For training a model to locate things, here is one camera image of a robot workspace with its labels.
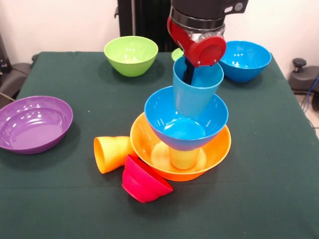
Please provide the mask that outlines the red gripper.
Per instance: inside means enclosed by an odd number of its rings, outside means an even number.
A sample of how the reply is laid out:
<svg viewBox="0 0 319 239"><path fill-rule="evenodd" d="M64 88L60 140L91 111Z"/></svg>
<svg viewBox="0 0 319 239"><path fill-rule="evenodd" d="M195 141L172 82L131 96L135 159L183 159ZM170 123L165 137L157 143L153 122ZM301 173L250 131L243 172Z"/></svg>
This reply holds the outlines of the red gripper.
<svg viewBox="0 0 319 239"><path fill-rule="evenodd" d="M198 32L182 28L169 17L167 29L186 57L186 70L182 80L188 85L192 84L195 67L216 64L226 51L226 41L223 37L225 25L217 29Z"/></svg>

